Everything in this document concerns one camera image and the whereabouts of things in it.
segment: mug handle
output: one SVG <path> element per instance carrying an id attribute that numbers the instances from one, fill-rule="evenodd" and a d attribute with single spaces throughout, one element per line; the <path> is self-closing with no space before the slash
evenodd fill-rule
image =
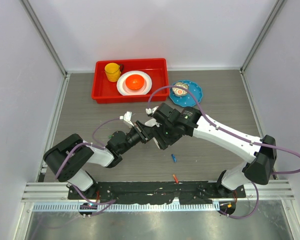
<path id="1" fill-rule="evenodd" d="M 123 64 L 119 64 L 119 69 L 120 69 L 120 72 L 122 73 L 123 70 L 125 69 L 125 66 Z"/>

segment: cup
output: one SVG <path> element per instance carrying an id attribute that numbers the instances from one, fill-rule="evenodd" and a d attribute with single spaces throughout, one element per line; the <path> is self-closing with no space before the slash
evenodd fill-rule
<path id="1" fill-rule="evenodd" d="M 123 64 L 116 64 L 114 62 L 108 63 L 104 67 L 104 71 L 106 74 L 106 77 L 110 82 L 115 83 L 120 78 L 121 72 L 124 70 Z"/>

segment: blue object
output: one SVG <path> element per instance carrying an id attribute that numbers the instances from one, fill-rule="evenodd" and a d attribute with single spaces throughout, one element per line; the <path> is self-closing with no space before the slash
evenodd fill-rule
<path id="1" fill-rule="evenodd" d="M 174 154 L 171 154 L 171 157 L 172 157 L 172 159 L 173 159 L 173 162 L 176 163 L 176 162 L 177 162 L 177 159 L 176 159 L 175 155 L 174 155 Z"/>
<path id="2" fill-rule="evenodd" d="M 178 82 L 189 85 L 189 91 L 195 96 L 195 98 L 198 100 L 199 103 L 201 102 L 204 96 L 204 92 L 202 91 L 202 88 L 198 84 L 190 80 L 180 80 L 180 81 L 176 81 L 172 85 L 175 85 Z M 194 105 L 196 105 L 195 100 L 193 100 L 193 98 L 189 94 L 185 96 L 176 96 L 175 93 L 172 91 L 172 88 L 170 88 L 169 97 L 171 98 L 172 102 L 174 102 L 174 104 L 177 104 L 183 108 L 193 107 Z"/>

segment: white wall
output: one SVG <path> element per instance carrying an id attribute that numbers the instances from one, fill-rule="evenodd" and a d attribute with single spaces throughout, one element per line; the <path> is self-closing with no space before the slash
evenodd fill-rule
<path id="1" fill-rule="evenodd" d="M 287 1 L 246 76 L 265 132 L 300 153 L 300 0 Z M 277 170 L 299 167 L 300 159 L 278 154 Z M 284 177 L 300 207 L 300 173 Z"/>
<path id="2" fill-rule="evenodd" d="M 36 180 L 62 75 L 17 0 L 0 0 L 0 240 Z"/>
<path id="3" fill-rule="evenodd" d="M 276 0 L 30 0 L 67 70 L 166 58 L 168 68 L 241 67 Z"/>

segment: robotic arm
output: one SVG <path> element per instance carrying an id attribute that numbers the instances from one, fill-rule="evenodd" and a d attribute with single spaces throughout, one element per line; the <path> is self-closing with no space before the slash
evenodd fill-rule
<path id="1" fill-rule="evenodd" d="M 275 149 L 254 145 L 253 143 L 265 143 L 276 145 L 273 137 L 266 135 L 263 139 L 250 136 L 225 126 L 207 116 L 216 127 L 209 124 L 200 111 L 193 107 L 185 107 L 182 112 L 171 108 L 165 103 L 147 111 L 151 119 L 146 123 L 131 122 L 131 112 L 120 117 L 128 126 L 130 132 L 116 131 L 108 141 L 105 148 L 82 146 L 70 157 L 66 166 L 58 177 L 60 182 L 69 182 L 77 186 L 81 191 L 89 194 L 95 190 L 96 182 L 84 170 L 85 163 L 99 164 L 106 168 L 115 167 L 121 160 L 122 154 L 127 152 L 137 143 L 147 143 L 153 139 L 159 149 L 165 150 L 173 145 L 182 136 L 187 135 L 213 142 L 241 157 L 244 162 L 231 170 L 225 170 L 217 180 L 217 191 L 221 196 L 228 196 L 237 187 L 254 182 L 260 185 L 268 184 L 277 152 Z M 232 133 L 250 139 L 251 143 L 231 136 L 218 128 L 222 127 Z M 44 154 L 43 159 L 54 174 L 57 173 L 68 153 L 77 144 L 86 143 L 77 134 L 72 134 Z"/>

